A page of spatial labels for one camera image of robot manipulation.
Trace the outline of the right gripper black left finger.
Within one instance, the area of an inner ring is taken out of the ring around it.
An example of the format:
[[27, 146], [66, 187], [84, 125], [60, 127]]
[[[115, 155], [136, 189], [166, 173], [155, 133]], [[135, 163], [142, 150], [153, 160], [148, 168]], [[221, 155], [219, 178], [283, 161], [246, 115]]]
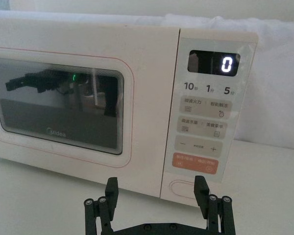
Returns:
[[101, 222], [101, 235], [112, 235], [111, 221], [118, 201], [119, 187], [117, 177], [110, 177], [105, 188], [105, 195], [94, 201], [88, 198], [84, 201], [85, 209], [85, 234], [96, 235], [96, 219]]

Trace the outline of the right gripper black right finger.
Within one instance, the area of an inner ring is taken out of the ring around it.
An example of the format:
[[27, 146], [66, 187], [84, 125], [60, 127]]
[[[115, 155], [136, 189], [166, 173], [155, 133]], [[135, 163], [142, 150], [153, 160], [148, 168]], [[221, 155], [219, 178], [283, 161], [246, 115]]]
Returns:
[[232, 199], [229, 196], [218, 198], [210, 193], [203, 176], [196, 176], [194, 195], [206, 220], [206, 229], [199, 229], [197, 235], [234, 235], [236, 233]]

